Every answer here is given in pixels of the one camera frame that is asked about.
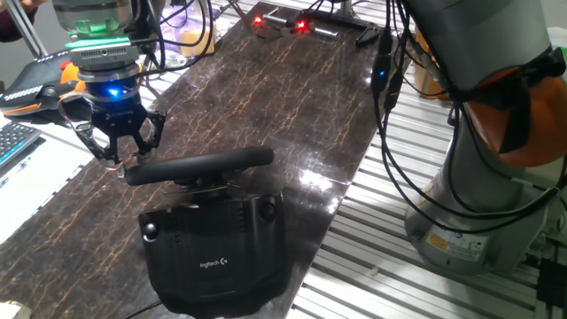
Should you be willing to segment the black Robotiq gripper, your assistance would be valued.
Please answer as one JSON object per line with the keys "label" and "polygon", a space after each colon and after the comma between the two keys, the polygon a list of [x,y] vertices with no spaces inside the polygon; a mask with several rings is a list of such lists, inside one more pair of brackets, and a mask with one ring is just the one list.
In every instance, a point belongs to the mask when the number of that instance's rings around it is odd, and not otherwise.
{"label": "black Robotiq gripper", "polygon": [[[71,127],[80,141],[92,153],[100,165],[124,178],[126,168],[118,154],[118,138],[132,136],[138,151],[135,153],[138,164],[152,157],[153,150],[159,147],[167,114],[159,111],[146,111],[141,103],[139,85],[135,77],[109,82],[87,82],[86,89],[92,96],[91,122],[71,122]],[[148,139],[138,132],[145,119],[150,122]],[[97,142],[95,127],[105,133],[108,144]]]}

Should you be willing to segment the bystander bare hand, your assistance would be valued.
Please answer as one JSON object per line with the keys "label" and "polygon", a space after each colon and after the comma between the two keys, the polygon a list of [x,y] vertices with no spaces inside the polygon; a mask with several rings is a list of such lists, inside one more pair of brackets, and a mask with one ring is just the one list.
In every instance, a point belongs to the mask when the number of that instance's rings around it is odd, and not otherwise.
{"label": "bystander bare hand", "polygon": [[47,0],[20,0],[20,5],[26,13],[34,12],[39,6],[45,4]]}

